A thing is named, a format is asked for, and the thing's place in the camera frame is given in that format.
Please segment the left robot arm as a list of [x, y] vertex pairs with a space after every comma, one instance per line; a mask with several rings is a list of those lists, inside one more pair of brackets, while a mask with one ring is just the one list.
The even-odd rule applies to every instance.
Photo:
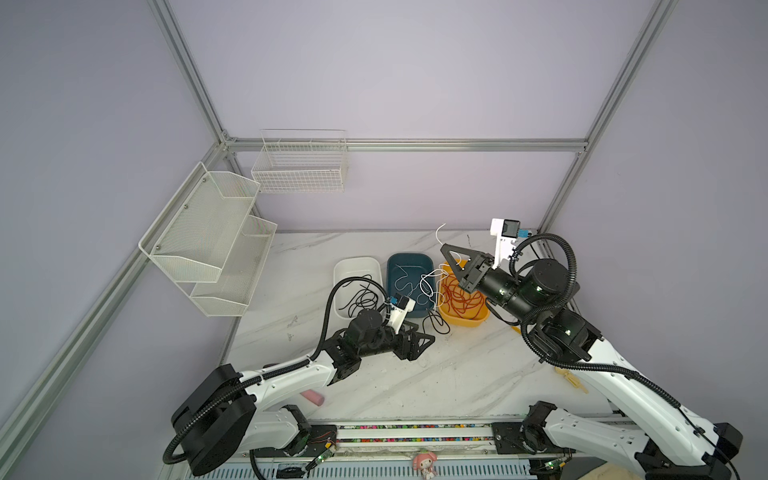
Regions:
[[331, 333], [335, 295], [355, 280], [347, 277], [332, 287], [311, 354], [251, 372], [238, 372], [230, 364], [216, 367], [172, 414], [175, 435], [162, 454], [163, 463], [185, 462], [201, 476], [242, 450], [291, 446], [300, 451], [310, 427], [297, 407], [289, 405], [280, 413], [293, 430], [289, 438], [267, 434], [268, 423], [258, 422], [257, 414], [269, 415], [272, 406], [285, 399], [348, 378], [365, 357], [393, 353], [400, 360], [415, 361], [434, 343], [433, 335], [407, 321], [413, 302], [402, 295], [388, 298], [382, 307], [359, 311], [347, 327]]

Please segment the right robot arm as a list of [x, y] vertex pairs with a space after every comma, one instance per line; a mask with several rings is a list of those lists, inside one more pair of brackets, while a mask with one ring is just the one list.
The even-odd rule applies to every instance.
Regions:
[[[520, 275], [515, 265], [522, 249], [551, 241], [566, 262], [540, 259]], [[543, 233], [523, 240], [510, 268], [494, 265], [492, 255], [444, 243], [441, 252], [460, 287], [480, 292], [491, 305], [519, 323], [524, 343], [543, 363], [569, 370], [598, 390], [640, 428], [628, 430], [588, 420], [539, 401], [523, 420], [516, 442], [530, 453], [575, 450], [621, 466], [646, 479], [731, 479], [743, 440], [727, 422], [713, 423], [687, 409], [635, 369], [601, 331], [568, 302], [576, 293], [577, 260], [562, 237]]]

